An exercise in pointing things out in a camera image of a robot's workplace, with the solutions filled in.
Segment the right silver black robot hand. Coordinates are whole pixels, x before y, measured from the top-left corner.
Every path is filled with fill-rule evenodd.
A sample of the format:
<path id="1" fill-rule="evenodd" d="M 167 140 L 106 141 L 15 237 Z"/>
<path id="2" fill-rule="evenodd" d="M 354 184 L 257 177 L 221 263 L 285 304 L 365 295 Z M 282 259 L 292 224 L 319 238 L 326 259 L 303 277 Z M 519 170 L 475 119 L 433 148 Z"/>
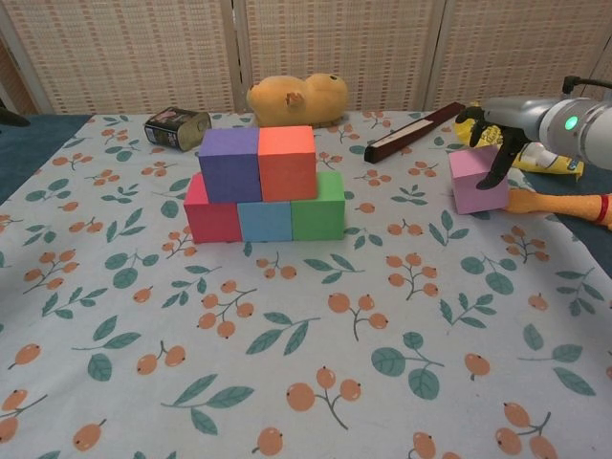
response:
<path id="1" fill-rule="evenodd" d="M 479 190 L 494 188 L 502 182 L 524 146 L 539 140 L 541 121 L 558 102 L 558 98 L 489 98 L 480 106 L 469 106 L 457 115 L 457 123 L 474 121 L 470 131 L 470 147 L 478 144 L 488 127 L 497 126 L 501 132 L 502 144 L 490 171 L 477 184 Z"/>

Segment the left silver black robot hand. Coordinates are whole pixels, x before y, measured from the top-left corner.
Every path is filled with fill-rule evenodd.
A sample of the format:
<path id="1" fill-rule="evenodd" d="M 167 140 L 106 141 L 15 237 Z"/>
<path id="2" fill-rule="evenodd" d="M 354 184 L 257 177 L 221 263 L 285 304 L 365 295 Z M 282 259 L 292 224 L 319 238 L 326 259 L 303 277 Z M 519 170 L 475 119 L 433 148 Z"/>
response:
<path id="1" fill-rule="evenodd" d="M 11 110 L 6 107 L 0 107 L 0 124 L 7 126 L 15 126 L 15 127 L 25 127 L 29 126 L 31 123 L 26 118 L 13 113 Z"/>

